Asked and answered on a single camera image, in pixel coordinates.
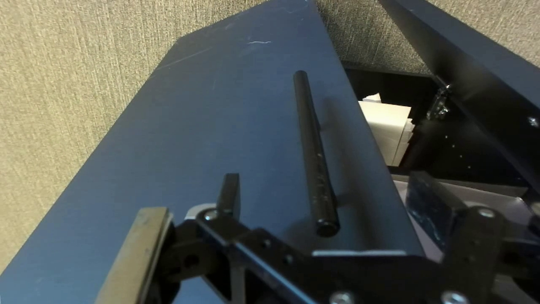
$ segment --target dark blue panel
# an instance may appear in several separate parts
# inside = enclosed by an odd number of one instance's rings
[[[315,236],[293,73],[306,70],[342,231]],[[0,277],[2,303],[92,302],[142,207],[177,220],[239,172],[249,227],[292,246],[422,254],[314,3],[273,0],[181,38]],[[178,302],[212,303],[201,280]]]

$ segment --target metal bracket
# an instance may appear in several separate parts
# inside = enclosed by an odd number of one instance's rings
[[[435,97],[433,98],[433,104],[429,108],[429,111],[426,115],[428,120],[443,119],[448,113],[448,108],[446,107],[446,99],[450,95],[450,85],[440,88]]]

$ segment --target beige wallpaper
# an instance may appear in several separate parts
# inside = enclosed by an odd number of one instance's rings
[[[0,271],[165,52],[262,1],[0,0]],[[432,0],[540,65],[540,2]],[[343,60],[426,71],[376,0],[319,0]]]

